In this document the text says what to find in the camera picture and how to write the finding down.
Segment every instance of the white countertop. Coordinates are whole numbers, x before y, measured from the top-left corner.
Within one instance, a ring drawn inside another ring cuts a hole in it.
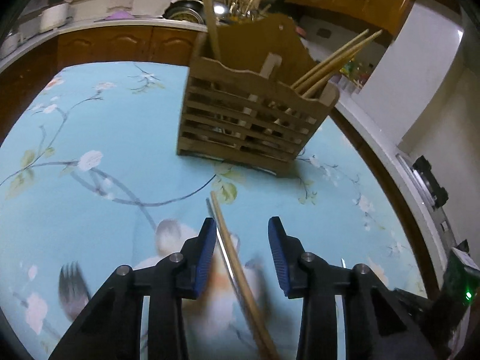
[[[25,55],[30,50],[34,49],[38,45],[46,42],[49,39],[54,38],[57,35],[86,30],[88,28],[97,28],[97,27],[111,27],[111,26],[158,26],[158,27],[169,27],[169,28],[179,28],[181,30],[192,30],[199,32],[207,32],[207,27],[202,24],[190,23],[188,21],[178,21],[178,20],[168,20],[168,19],[119,19],[119,20],[104,20],[99,21],[99,19],[89,19],[82,21],[75,21],[70,24],[66,24],[62,27],[55,28],[44,33],[29,39],[23,45],[21,45],[14,52],[6,56],[4,59],[0,60],[0,73],[4,71],[8,66],[15,62],[18,58]]]
[[[0,73],[15,60],[25,55],[33,48],[57,35],[89,28],[119,25],[159,26],[207,32],[205,25],[168,19],[121,19],[108,21],[89,19],[76,21],[63,27],[44,32],[28,40],[26,43],[21,45],[18,49],[0,61]],[[430,254],[437,281],[439,285],[441,285],[443,272],[446,267],[447,256],[442,247],[442,242],[428,209],[425,207],[420,194],[416,190],[408,174],[395,157],[398,153],[401,153],[400,150],[390,140],[388,140],[375,122],[354,102],[354,100],[346,92],[342,90],[340,90],[340,99],[336,105],[336,108],[373,149],[374,153],[385,166],[405,198],[405,201],[407,202],[415,220],[417,221],[418,227],[420,228]]]
[[[440,287],[443,282],[447,255],[435,223],[422,197],[396,158],[397,154],[403,153],[382,133],[375,122],[355,103],[352,97],[342,90],[340,90],[340,99],[336,108],[372,148],[402,193],[423,236]]]

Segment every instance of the white pot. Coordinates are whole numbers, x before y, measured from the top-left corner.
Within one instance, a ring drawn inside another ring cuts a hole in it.
[[[5,58],[8,54],[12,53],[17,48],[19,40],[20,34],[18,32],[5,38],[5,41],[0,47],[0,58]]]
[[[65,24],[69,3],[55,5],[45,9],[41,14],[40,32],[52,30]]]

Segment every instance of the wall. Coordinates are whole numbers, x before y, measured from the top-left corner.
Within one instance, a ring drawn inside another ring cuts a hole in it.
[[[458,51],[460,16],[417,0],[355,101],[398,145],[440,87]]]
[[[303,41],[304,45],[308,48],[311,57],[320,61],[358,35],[346,28],[309,16],[302,17],[300,26],[307,32],[307,39]],[[320,28],[331,31],[331,36],[328,39],[318,36],[317,31]],[[381,44],[372,43],[358,54],[357,59],[366,66],[370,63],[377,66],[385,51],[386,48]]]
[[[449,72],[447,81],[452,77],[458,79],[446,101],[437,97],[422,115],[424,132],[414,126],[417,133],[409,131],[405,142],[412,158],[424,155],[430,161],[449,194],[443,209],[455,237],[468,239],[472,258],[480,263],[480,80],[463,62]]]

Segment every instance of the wooden utensil holder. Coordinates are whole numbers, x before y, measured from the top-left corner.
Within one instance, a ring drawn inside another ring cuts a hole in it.
[[[256,95],[257,101],[250,101],[250,95]],[[331,84],[318,99],[303,99],[281,82],[196,57],[190,64],[183,99],[177,154],[286,175],[338,98],[338,89]],[[256,112],[249,114],[245,109]]]

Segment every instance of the floral tablecloth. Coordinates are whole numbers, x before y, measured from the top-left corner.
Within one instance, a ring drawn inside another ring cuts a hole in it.
[[[61,277],[75,272],[91,296],[117,266],[151,266],[179,251],[208,216],[211,190],[284,359],[296,356],[302,301],[278,286],[271,216],[329,263],[366,263],[389,288],[425,295],[392,207],[329,118],[292,178],[176,156],[187,75],[153,63],[69,67],[1,146],[0,307],[34,358],[49,356],[80,311],[59,296]],[[218,251],[207,290],[183,313],[192,359],[255,357]]]

